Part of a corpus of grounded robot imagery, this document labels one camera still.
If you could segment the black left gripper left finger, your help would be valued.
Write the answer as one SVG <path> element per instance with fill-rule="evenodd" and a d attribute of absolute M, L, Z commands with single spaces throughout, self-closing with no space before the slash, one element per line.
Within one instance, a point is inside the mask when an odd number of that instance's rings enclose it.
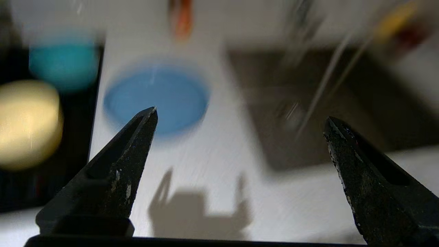
<path fill-rule="evenodd" d="M 155 107 L 137 113 L 37 214 L 40 233 L 75 216 L 129 218 L 157 123 Z"/>

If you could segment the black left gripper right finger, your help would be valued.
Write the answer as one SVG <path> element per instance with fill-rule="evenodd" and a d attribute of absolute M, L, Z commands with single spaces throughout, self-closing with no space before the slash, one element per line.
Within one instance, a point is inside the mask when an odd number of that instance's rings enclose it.
<path fill-rule="evenodd" d="M 372 246 L 437 247 L 439 199 L 346 122 L 323 135 L 358 232 Z"/>

